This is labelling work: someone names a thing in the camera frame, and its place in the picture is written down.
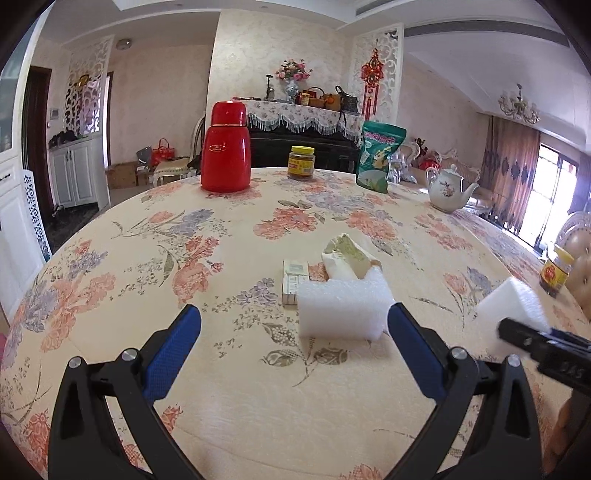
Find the person's right hand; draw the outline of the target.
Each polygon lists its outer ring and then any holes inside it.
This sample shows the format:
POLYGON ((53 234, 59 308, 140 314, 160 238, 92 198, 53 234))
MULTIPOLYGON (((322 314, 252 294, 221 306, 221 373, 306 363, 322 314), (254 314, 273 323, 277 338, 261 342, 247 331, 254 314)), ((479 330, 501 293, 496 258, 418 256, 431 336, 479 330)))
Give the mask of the person's right hand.
POLYGON ((590 478, 590 398, 573 392, 562 406, 543 455, 546 479, 590 478))

